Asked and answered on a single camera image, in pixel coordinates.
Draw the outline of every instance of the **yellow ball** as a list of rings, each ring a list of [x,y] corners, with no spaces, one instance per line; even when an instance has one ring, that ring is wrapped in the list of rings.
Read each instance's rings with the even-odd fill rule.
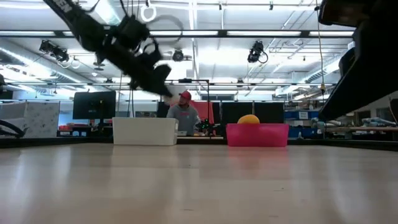
[[[245,115],[241,117],[238,121],[238,124],[259,124],[260,120],[253,114]]]

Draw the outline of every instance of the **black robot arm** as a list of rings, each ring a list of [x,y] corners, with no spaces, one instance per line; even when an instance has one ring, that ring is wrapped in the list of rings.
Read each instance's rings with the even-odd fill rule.
[[[44,2],[66,23],[84,49],[95,52],[98,63],[108,59],[129,75],[134,80],[131,82],[132,89],[140,86],[145,91],[172,96],[164,85],[171,68],[161,65],[154,69],[154,65],[162,58],[157,42],[154,40],[156,50],[152,53],[144,52],[135,56],[137,48],[150,33],[134,15],[126,15],[118,26],[105,29],[72,0]]]

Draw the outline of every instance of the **pink container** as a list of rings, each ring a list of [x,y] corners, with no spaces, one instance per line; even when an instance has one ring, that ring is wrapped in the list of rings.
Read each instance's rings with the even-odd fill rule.
[[[285,147],[288,124],[227,124],[228,146]]]

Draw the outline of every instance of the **man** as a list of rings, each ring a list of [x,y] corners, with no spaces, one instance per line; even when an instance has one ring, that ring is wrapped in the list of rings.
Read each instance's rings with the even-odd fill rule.
[[[171,106],[167,113],[168,118],[178,120],[178,130],[186,131],[189,136],[193,136],[197,130],[195,125],[200,123],[198,111],[190,106],[191,98],[191,93],[188,91],[180,93],[180,101],[177,105]]]

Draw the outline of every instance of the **white box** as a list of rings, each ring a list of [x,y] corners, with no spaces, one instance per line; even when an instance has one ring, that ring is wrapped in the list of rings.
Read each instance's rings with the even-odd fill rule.
[[[174,118],[113,118],[113,144],[173,146],[178,120]]]

